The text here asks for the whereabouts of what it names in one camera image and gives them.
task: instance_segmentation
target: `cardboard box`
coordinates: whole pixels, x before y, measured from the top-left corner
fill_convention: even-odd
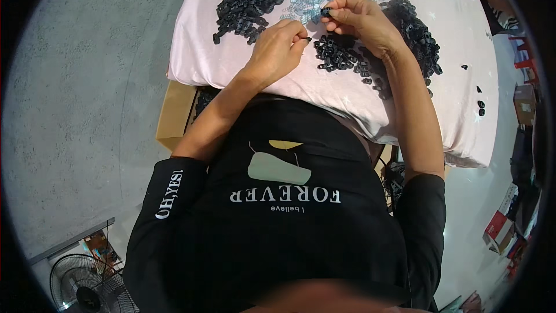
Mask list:
[[[490,250],[501,254],[510,244],[511,238],[514,236],[514,229],[513,221],[496,211],[485,229],[483,241]]]
[[[197,96],[197,87],[174,80],[168,83],[156,129],[156,140],[164,148],[173,151],[193,122]]]
[[[515,87],[514,106],[520,124],[525,126],[533,125],[536,105],[537,100],[533,85],[527,84]]]

